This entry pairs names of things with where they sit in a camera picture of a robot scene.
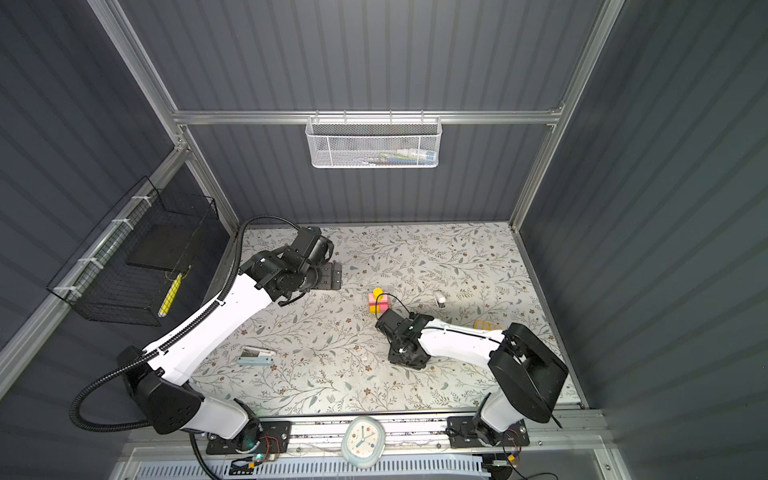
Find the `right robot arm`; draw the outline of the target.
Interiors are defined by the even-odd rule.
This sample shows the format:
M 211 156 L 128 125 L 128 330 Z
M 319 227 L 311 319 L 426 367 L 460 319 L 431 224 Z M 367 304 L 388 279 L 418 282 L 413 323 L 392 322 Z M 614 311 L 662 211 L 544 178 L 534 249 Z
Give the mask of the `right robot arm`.
M 482 400 L 475 427 L 493 437 L 522 420 L 546 424 L 569 375 L 566 364 L 528 327 L 512 323 L 504 330 L 480 330 L 446 323 L 430 315 L 402 317 L 387 310 L 375 327 L 389 342 L 388 361 L 414 370 L 434 357 L 485 368 L 496 382 Z

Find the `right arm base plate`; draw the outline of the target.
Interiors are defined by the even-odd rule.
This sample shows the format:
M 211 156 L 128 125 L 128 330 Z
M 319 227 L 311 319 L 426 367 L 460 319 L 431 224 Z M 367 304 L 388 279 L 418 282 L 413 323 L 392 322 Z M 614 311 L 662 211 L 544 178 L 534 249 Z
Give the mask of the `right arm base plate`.
M 524 420 L 511 424 L 498 432 L 479 418 L 470 415 L 450 416 L 446 419 L 445 434 L 454 449 L 480 447 L 522 448 L 530 445 Z

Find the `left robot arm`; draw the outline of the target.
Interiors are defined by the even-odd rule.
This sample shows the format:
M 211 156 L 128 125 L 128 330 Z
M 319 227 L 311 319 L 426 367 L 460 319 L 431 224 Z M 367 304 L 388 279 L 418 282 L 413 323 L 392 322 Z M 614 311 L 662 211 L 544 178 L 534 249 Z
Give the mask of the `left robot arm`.
M 337 289 L 333 242 L 317 227 L 300 227 L 293 242 L 236 260 L 222 290 L 171 333 L 145 347 L 146 365 L 126 374 L 131 398 L 161 435 L 207 433 L 253 447 L 262 435 L 257 415 L 243 402 L 221 400 L 190 384 L 197 367 L 224 340 L 272 304 L 287 306 L 313 289 Z

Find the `light pink rectangular block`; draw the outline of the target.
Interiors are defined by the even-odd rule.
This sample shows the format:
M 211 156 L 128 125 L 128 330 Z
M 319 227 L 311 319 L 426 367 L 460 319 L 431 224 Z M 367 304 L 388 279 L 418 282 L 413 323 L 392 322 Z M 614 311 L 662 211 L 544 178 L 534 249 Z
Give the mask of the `light pink rectangular block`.
M 389 297 L 387 294 L 382 293 L 381 295 L 375 295 L 374 293 L 370 293 L 368 295 L 368 305 L 370 308 L 381 308 L 389 306 Z

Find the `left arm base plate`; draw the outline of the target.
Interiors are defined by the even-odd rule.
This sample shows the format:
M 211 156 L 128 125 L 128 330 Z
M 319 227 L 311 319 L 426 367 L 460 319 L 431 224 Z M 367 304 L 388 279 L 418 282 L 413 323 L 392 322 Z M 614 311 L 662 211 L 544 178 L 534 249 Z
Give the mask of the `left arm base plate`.
M 234 439 L 209 436 L 207 455 L 277 455 L 287 451 L 292 423 L 288 421 L 261 421 L 258 426 L 248 425 Z

